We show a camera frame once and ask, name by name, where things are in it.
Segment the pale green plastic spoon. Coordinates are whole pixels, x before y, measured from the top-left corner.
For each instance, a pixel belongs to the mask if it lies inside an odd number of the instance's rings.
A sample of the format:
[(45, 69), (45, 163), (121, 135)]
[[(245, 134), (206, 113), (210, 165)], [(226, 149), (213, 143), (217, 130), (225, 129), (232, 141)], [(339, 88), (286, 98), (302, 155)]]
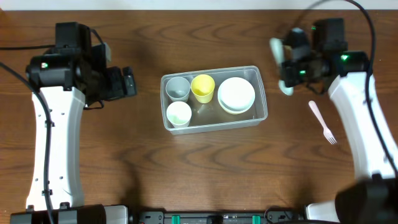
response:
[(281, 92), (283, 94), (285, 94), (287, 96), (291, 96), (294, 93), (294, 88), (286, 87), (285, 81), (283, 81), (282, 75), (281, 75), (282, 63), (285, 61), (282, 40), (273, 37), (270, 39), (269, 45), (270, 45), (270, 48), (272, 51), (273, 58), (275, 60), (276, 65), (278, 66), (279, 73), (280, 73), (279, 82), (278, 82), (279, 89), (281, 90)]

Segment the grey plastic cup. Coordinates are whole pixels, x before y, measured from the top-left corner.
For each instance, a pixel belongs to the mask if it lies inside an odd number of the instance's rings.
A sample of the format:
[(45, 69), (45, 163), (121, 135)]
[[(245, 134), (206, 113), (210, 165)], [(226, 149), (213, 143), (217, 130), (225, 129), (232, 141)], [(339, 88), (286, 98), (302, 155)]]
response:
[(184, 77), (174, 77), (167, 82), (165, 90), (173, 102), (187, 102), (190, 94), (190, 82)]

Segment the white plastic cup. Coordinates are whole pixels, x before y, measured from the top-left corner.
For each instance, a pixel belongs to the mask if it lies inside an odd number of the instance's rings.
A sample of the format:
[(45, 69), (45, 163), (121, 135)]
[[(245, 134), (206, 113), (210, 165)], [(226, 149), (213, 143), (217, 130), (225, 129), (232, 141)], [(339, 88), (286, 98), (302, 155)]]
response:
[(174, 128), (186, 128), (190, 124), (192, 110), (187, 103), (176, 101), (168, 106), (166, 117)]

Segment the pink plastic fork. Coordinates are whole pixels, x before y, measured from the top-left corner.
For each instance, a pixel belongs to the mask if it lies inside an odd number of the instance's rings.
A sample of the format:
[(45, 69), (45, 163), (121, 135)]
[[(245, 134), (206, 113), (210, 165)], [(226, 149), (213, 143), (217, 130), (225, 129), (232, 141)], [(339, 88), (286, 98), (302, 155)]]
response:
[(308, 105), (309, 105), (310, 109), (312, 110), (312, 112), (314, 113), (314, 115), (316, 116), (316, 118), (318, 119), (318, 121), (320, 122), (320, 124), (323, 128), (323, 135), (326, 138), (326, 140), (330, 144), (336, 144), (337, 141), (336, 141), (334, 135), (332, 134), (332, 132), (330, 131), (330, 129), (327, 127), (327, 125), (323, 119), (323, 116), (321, 115), (321, 112), (318, 109), (317, 104), (314, 101), (309, 101)]

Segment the clear plastic container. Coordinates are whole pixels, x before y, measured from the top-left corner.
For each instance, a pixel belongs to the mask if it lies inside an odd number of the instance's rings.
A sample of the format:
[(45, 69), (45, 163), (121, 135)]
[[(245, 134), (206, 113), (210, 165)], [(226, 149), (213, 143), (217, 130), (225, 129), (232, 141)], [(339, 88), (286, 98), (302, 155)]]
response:
[[(199, 103), (191, 93), (187, 101), (187, 104), (192, 110), (190, 123), (185, 128), (176, 128), (167, 119), (166, 111), (169, 104), (172, 103), (172, 100), (167, 96), (166, 85), (170, 79), (175, 77), (184, 77), (188, 81), (192, 81), (197, 75), (201, 74), (207, 74), (215, 80), (216, 87), (213, 99), (209, 103), (202, 104)], [(219, 86), (223, 81), (233, 77), (247, 80), (254, 87), (256, 94), (253, 105), (241, 114), (229, 114), (218, 102), (217, 93)], [(160, 103), (165, 129), (173, 135), (257, 126), (268, 116), (266, 94), (262, 82), (262, 76), (259, 69), (254, 65), (164, 75), (160, 81)]]

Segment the yellow plastic cup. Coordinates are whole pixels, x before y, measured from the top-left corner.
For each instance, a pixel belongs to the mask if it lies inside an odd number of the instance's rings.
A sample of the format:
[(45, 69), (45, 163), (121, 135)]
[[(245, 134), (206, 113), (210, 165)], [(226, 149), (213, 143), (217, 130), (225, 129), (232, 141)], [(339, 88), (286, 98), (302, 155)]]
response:
[(198, 75), (191, 82), (191, 91), (200, 103), (209, 103), (213, 98), (214, 90), (215, 81), (207, 74)]

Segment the white bowl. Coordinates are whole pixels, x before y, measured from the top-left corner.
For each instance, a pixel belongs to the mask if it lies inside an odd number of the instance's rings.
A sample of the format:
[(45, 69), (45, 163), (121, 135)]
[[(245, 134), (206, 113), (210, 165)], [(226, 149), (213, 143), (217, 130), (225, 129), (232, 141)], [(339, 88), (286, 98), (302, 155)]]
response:
[(218, 89), (218, 101), (222, 101), (232, 109), (243, 109), (253, 105), (255, 98), (254, 87), (239, 77), (225, 80)]

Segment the yellow plastic bowl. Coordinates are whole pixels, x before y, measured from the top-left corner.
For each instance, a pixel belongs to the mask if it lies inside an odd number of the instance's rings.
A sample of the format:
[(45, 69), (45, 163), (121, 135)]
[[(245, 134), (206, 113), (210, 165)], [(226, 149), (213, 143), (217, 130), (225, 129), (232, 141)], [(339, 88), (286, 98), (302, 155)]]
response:
[(251, 108), (251, 106), (252, 106), (252, 105), (249, 105), (249, 106), (247, 106), (247, 107), (245, 107), (245, 108), (243, 108), (243, 109), (232, 109), (232, 108), (230, 108), (230, 107), (227, 107), (227, 105), (224, 104), (222, 101), (219, 101), (218, 103), (220, 104), (221, 108), (222, 108), (223, 110), (225, 110), (225, 111), (226, 111), (227, 113), (229, 113), (229, 114), (242, 114), (242, 113), (245, 113), (245, 112), (248, 111), (248, 110)]

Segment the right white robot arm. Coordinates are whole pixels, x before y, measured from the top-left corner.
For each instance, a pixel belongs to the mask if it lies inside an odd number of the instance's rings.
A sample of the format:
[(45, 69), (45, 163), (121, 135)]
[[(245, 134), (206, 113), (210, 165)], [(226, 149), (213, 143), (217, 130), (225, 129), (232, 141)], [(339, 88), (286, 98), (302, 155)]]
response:
[(364, 52), (305, 52), (287, 59), (273, 51), (283, 86), (323, 80), (342, 120), (354, 161), (356, 183), (334, 200), (305, 208), (309, 223), (397, 223), (397, 144), (367, 74)]

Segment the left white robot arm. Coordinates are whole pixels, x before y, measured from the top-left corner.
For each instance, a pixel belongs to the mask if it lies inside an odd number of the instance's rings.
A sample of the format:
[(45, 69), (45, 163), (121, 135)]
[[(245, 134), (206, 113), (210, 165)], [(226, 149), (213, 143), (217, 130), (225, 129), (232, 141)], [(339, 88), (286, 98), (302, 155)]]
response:
[(107, 56), (33, 57), (25, 83), (36, 118), (34, 176), (25, 211), (11, 223), (129, 223), (125, 205), (85, 205), (80, 181), (80, 124), (90, 104), (134, 96), (132, 69), (106, 66)]

